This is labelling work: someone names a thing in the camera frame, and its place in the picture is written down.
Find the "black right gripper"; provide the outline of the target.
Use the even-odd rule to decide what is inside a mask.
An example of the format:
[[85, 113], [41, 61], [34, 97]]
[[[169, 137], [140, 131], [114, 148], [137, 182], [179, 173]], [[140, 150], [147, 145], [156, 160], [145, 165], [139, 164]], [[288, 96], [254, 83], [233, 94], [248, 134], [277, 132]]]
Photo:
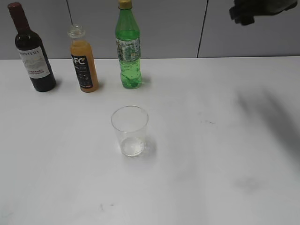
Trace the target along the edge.
[[296, 0], [235, 0], [229, 15], [236, 24], [247, 26], [255, 22], [254, 16], [276, 15], [296, 6]]

